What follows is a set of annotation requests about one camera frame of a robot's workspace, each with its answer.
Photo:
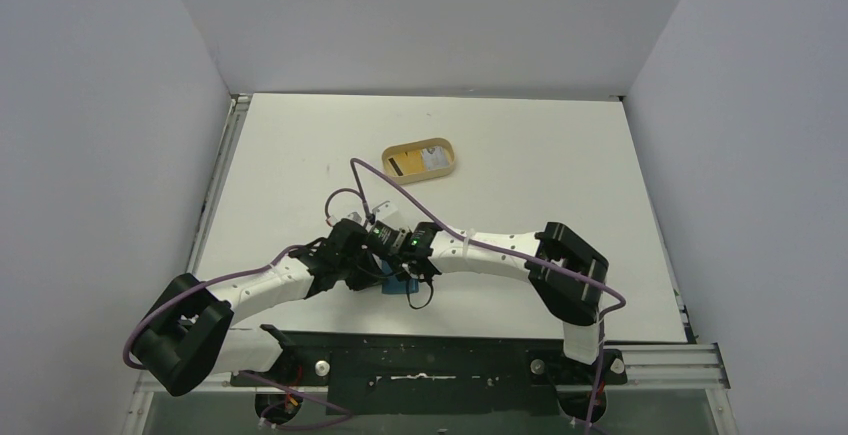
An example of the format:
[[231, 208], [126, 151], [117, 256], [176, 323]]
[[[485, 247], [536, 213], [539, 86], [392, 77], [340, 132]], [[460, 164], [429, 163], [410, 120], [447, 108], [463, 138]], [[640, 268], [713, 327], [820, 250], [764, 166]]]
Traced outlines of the blue leather card holder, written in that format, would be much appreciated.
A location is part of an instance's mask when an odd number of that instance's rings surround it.
[[380, 262], [380, 269], [384, 275], [381, 284], [383, 295], [406, 295], [419, 292], [420, 287], [417, 279], [401, 280], [386, 261]]

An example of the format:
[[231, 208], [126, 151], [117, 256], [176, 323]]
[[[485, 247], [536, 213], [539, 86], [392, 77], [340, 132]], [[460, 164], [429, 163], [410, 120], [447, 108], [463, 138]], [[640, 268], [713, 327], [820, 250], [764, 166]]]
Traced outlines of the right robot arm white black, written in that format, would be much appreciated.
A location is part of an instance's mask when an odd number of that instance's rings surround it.
[[601, 287], [609, 262], [566, 225], [549, 222], [539, 232], [494, 234], [434, 222], [405, 232], [378, 222], [365, 246], [390, 266], [425, 280], [467, 272], [529, 283], [563, 324], [565, 374], [586, 382], [600, 371]]

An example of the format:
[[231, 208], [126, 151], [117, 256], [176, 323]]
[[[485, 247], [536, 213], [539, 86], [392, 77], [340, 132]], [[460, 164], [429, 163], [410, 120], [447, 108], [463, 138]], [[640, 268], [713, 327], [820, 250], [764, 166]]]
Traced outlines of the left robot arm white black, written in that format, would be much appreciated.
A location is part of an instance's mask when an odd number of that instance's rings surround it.
[[125, 363], [153, 375], [173, 396], [208, 376], [249, 370], [272, 384], [295, 374], [296, 357], [265, 329], [238, 323], [283, 303], [305, 300], [346, 281], [372, 282], [363, 271], [368, 232], [343, 219], [326, 237], [284, 249], [269, 264], [206, 281], [175, 277], [159, 295], [123, 349]]

